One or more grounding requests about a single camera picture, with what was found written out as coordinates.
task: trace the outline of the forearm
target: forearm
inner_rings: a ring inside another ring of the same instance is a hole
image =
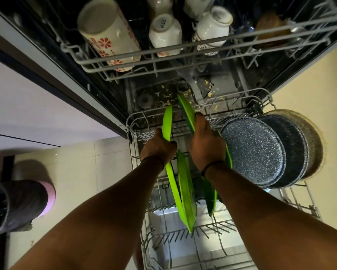
[[[125,269],[161,168],[146,159],[67,215],[12,269]]]
[[[281,202],[224,164],[207,178],[259,269],[337,269],[337,230]]]

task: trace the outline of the mug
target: mug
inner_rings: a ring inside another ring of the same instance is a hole
[[[151,20],[160,14],[172,14],[174,0],[147,0],[147,3]]]
[[[182,30],[179,21],[170,14],[161,14],[153,19],[148,34],[154,48],[182,44]],[[157,53],[159,58],[179,54],[181,49]]]
[[[232,14],[221,6],[213,6],[210,12],[205,12],[202,19],[198,22],[195,35],[192,41],[202,41],[213,38],[220,38],[229,35],[230,24],[233,22]],[[225,40],[211,44],[198,45],[197,50],[212,49],[222,46]],[[205,53],[213,56],[218,52]]]
[[[101,57],[140,51],[134,33],[115,0],[92,0],[79,13],[77,27]],[[141,56],[108,60],[109,65],[137,62]],[[132,69],[115,69],[126,72]]]
[[[198,21],[204,12],[210,10],[215,0],[185,0],[184,12],[195,21]]]

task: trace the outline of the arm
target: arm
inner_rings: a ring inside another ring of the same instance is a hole
[[[201,114],[196,115],[195,129],[190,153],[199,170],[224,160],[224,140]],[[258,269],[337,269],[337,230],[281,202],[223,162],[210,166],[206,177]]]
[[[141,159],[155,157],[145,159],[122,180],[78,206],[11,270],[124,270],[137,244],[162,163],[168,163],[176,149],[157,129],[141,152]]]

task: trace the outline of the beige wall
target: beige wall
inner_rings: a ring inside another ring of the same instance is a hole
[[[306,182],[324,222],[337,229],[337,48],[276,92],[273,98],[278,109],[302,113],[323,133],[326,163]]]

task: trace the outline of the trash bin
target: trash bin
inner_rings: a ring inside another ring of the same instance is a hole
[[[0,182],[0,234],[47,213],[54,201],[55,190],[49,183],[32,180]]]

